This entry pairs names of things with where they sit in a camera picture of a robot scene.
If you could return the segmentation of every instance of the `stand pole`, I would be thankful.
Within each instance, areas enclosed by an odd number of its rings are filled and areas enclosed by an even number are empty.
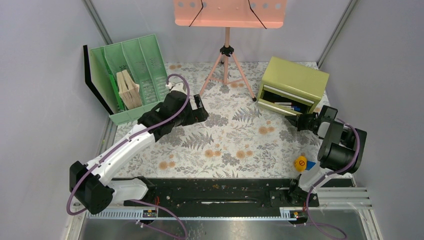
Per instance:
[[[241,79],[234,80],[234,81],[231,81],[231,82],[228,82],[229,56],[231,56],[234,59],[235,65],[237,66],[238,71],[240,71],[240,74],[241,74]],[[212,75],[214,74],[214,71],[217,68],[217,65],[220,61],[221,61],[221,63],[222,62],[224,63],[224,78],[222,80],[212,77]],[[254,102],[256,102],[255,94],[253,93],[251,86],[249,85],[249,82],[248,82],[248,80],[247,80],[247,78],[246,78],[246,76],[245,76],[245,74],[242,70],[242,67],[240,66],[240,63],[237,60],[236,55],[234,54],[234,49],[230,46],[230,28],[229,27],[225,28],[225,44],[224,44],[224,47],[220,49],[220,54],[219,54],[218,58],[216,59],[215,64],[212,67],[212,70],[210,71],[209,75],[207,76],[206,81],[203,84],[203,87],[200,90],[200,95],[203,94],[203,92],[205,91],[205,88],[208,85],[210,80],[218,81],[218,82],[221,82],[225,85],[244,81],[244,84],[246,84],[246,87],[249,90],[249,93],[250,93],[250,96],[252,97],[252,100]]]

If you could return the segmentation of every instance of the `floral pattern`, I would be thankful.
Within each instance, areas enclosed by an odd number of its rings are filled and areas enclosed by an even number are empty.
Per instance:
[[[300,62],[317,69],[315,62]],[[267,62],[243,62],[241,67],[254,93],[259,90]],[[184,76],[191,93],[199,93],[213,63],[167,63],[168,74]],[[218,66],[214,77],[222,78]],[[241,78],[234,63],[228,80]],[[321,141],[311,132],[297,132],[284,116],[258,106],[244,83],[209,82],[201,96],[207,121],[175,127],[155,145],[136,155],[117,174],[128,178],[293,178],[300,155],[316,161]],[[316,109],[328,105],[324,94]],[[120,125],[115,142],[136,122]]]

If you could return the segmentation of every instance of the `cable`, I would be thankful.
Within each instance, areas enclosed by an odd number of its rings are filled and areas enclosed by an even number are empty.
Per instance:
[[[185,87],[187,88],[187,97],[185,98],[185,102],[184,102],[184,104],[181,106],[181,108],[174,114],[174,115],[172,115],[172,116],[170,116],[168,119],[166,119],[166,120],[164,120],[164,121],[161,121],[161,122],[159,122],[158,124],[155,124],[155,125],[153,125],[153,126],[150,126],[150,127],[148,127],[148,128],[145,128],[145,129],[143,129],[143,130],[141,130],[141,131],[138,131],[138,132],[136,132],[136,133],[134,133],[134,134],[132,134],[131,136],[129,136],[129,141],[131,141],[133,138],[135,138],[136,136],[138,136],[138,135],[140,135],[140,134],[142,134],[142,133],[145,133],[145,132],[147,132],[147,131],[150,131],[150,130],[152,130],[152,129],[155,129],[155,128],[157,128],[157,127],[159,127],[159,126],[161,126],[161,125],[164,125],[164,124],[166,124],[166,123],[168,123],[169,121],[171,121],[172,119],[174,119],[174,118],[176,118],[183,110],[184,110],[184,108],[186,107],[186,105],[187,105],[187,103],[189,102],[189,100],[190,100],[190,88],[189,88],[189,83],[187,82],[187,80],[183,77],[183,76],[181,76],[181,75],[179,75],[179,74],[176,74],[176,73],[173,73],[173,74],[171,74],[171,75],[169,75],[168,76],[168,78],[166,79],[166,84],[168,84],[169,82],[170,82],[170,78],[171,77],[179,77],[180,79],[182,79],[182,81],[184,82],[184,84],[185,84]],[[112,150],[110,150],[108,153],[106,153],[99,161],[98,161],[98,163],[99,164],[102,164],[111,154],[113,154],[116,150],[118,150],[120,147],[122,147],[124,144],[126,144],[128,142],[128,139],[125,139],[125,140],[123,140],[122,142],[120,142],[118,145],[116,145],[114,148],[112,148]],[[71,193],[70,193],[70,195],[69,195],[69,198],[68,198],[68,200],[67,200],[67,203],[66,203],[66,212],[67,212],[67,214],[69,214],[69,215],[71,215],[71,216],[75,216],[75,215],[78,215],[78,214],[81,214],[81,213],[83,213],[85,210],[87,210],[87,208],[84,208],[84,209],[81,209],[81,210],[79,210],[79,211],[77,211],[77,212],[72,212],[71,211],[71,202],[72,202],[72,199],[74,198],[74,196],[75,196],[75,193],[77,192],[77,190],[78,190],[78,188],[80,187],[80,185],[84,182],[84,180],[87,178],[87,176],[90,174],[90,173],[92,173],[92,171],[94,171],[94,169],[96,169],[98,166],[99,166],[99,164],[94,164],[80,179],[79,179],[79,181],[75,184],[75,186],[73,187],[73,189],[72,189],[72,191],[71,191]]]
[[[249,8],[250,8],[250,10],[252,11],[252,13],[255,15],[255,17],[259,20],[259,22],[260,22],[260,24],[262,24],[262,26],[265,28],[265,29],[267,29],[267,27],[262,23],[262,21],[259,19],[259,17],[258,17],[258,15],[256,15],[256,13],[255,13],[255,11],[253,11],[253,9],[252,9],[252,6],[251,6],[251,1],[250,0],[247,0],[248,1],[248,3],[249,3]]]
[[[360,139],[359,139],[359,135],[358,135],[358,132],[356,131],[356,129],[353,126],[351,126],[350,124],[344,124],[344,125],[347,126],[347,127],[349,127],[350,129],[352,129],[353,134],[355,135],[355,138],[356,138],[356,149],[355,149],[355,153],[353,154],[352,160],[349,162],[348,165],[346,165],[342,169],[339,169],[339,170],[336,170],[336,171],[332,171],[332,172],[330,172],[330,173],[322,176],[318,181],[316,181],[316,183],[314,183],[312,185],[312,187],[310,188],[309,192],[307,193],[307,197],[306,197],[306,212],[307,212],[307,215],[309,216],[310,221],[312,222],[312,223],[307,223],[307,225],[314,225],[322,234],[324,234],[325,236],[327,236],[327,237],[329,237],[330,239],[333,239],[333,240],[345,240],[345,239],[348,239],[348,235],[346,234],[346,232],[344,232],[342,229],[340,229],[340,228],[338,228],[336,226],[333,226],[333,225],[330,225],[330,224],[326,224],[326,223],[316,223],[312,219],[311,214],[309,212],[309,198],[311,197],[311,193],[314,190],[314,188],[316,186],[318,186],[322,181],[324,181],[328,176],[333,175],[333,174],[342,173],[342,172],[348,170],[356,162],[356,159],[358,157],[359,150],[360,150]],[[340,233],[342,233],[344,235],[344,237],[343,238],[334,237],[334,236],[326,233],[319,226],[326,226],[326,227],[329,227],[329,228],[336,229],[337,231],[339,231]]]
[[[146,205],[146,206],[149,206],[149,207],[159,208],[159,209],[162,209],[162,210],[164,210],[165,212],[169,213],[169,214],[170,214],[171,216],[173,216],[173,217],[174,217],[174,218],[178,221],[178,223],[181,225],[182,229],[184,230],[184,236],[177,236],[177,235],[173,235],[173,234],[171,234],[171,233],[169,233],[169,232],[166,232],[166,231],[164,231],[164,230],[162,230],[162,229],[159,229],[159,228],[156,228],[156,227],[154,227],[154,226],[150,226],[150,225],[148,225],[148,224],[144,224],[143,226],[148,227],[149,229],[156,230],[156,231],[158,231],[158,232],[160,232],[160,233],[163,233],[163,234],[165,234],[165,235],[168,235],[168,236],[170,236],[170,237],[172,237],[172,238],[176,238],[176,239],[184,240],[184,239],[187,239],[187,238],[189,237],[189,233],[187,232],[186,226],[184,226],[184,223],[183,223],[183,222],[182,222],[182,221],[181,221],[181,220],[177,217],[177,215],[175,215],[172,211],[170,211],[170,210],[166,209],[166,208],[165,208],[165,207],[163,207],[163,206],[159,206],[159,205],[155,205],[155,204],[147,203],[147,202],[140,201],[140,200],[132,199],[131,201],[133,201],[134,203],[143,204],[143,205]]]
[[[190,25],[189,25],[188,27],[191,27],[191,26],[192,26],[192,24],[193,24],[193,23],[195,22],[195,20],[198,18],[198,16],[199,16],[200,12],[203,10],[203,1],[202,1],[202,0],[200,0],[200,2],[201,2],[201,8],[200,8],[200,11],[197,13],[197,15],[194,17],[193,21],[191,21],[191,23],[190,23]]]

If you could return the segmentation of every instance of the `yellow toy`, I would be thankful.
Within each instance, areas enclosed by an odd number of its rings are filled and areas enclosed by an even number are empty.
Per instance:
[[[300,157],[298,157],[296,159],[296,161],[294,161],[294,167],[296,168],[296,170],[298,172],[303,172],[306,169],[306,164],[307,164],[308,160],[306,159],[306,157],[302,154]]]

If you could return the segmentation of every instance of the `pink music stand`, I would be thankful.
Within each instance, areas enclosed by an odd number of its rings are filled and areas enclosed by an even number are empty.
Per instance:
[[[234,48],[230,46],[230,28],[280,28],[283,26],[287,0],[173,0],[173,3],[175,23],[179,26],[225,27],[224,46],[219,50],[220,54],[200,90],[200,95],[210,80],[225,85],[244,81],[253,101],[256,101]],[[241,79],[231,82],[228,82],[229,57],[234,59],[241,74]],[[212,77],[220,61],[224,64],[223,79]]]

